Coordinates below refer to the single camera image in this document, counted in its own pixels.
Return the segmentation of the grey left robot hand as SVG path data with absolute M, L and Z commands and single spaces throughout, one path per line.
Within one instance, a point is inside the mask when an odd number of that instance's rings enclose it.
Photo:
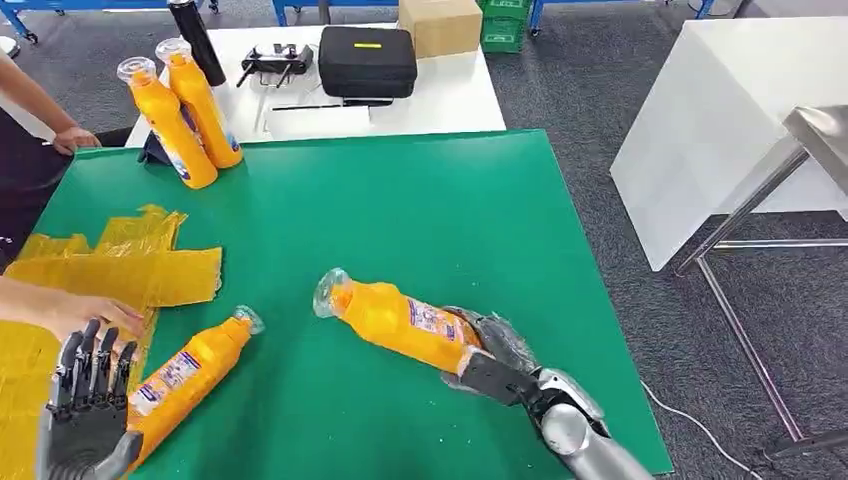
M 118 479 L 139 458 L 143 434 L 127 427 L 136 343 L 113 362 L 118 329 L 98 340 L 100 325 L 91 319 L 62 344 L 39 423 L 37 479 Z

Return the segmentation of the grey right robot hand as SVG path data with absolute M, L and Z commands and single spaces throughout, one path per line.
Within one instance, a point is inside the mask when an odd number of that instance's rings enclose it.
M 445 310 L 471 326 L 481 345 L 466 347 L 458 361 L 459 371 L 442 371 L 442 382 L 506 406 L 519 403 L 520 395 L 536 385 L 541 369 L 526 340 L 495 312 L 484 315 L 457 306 Z

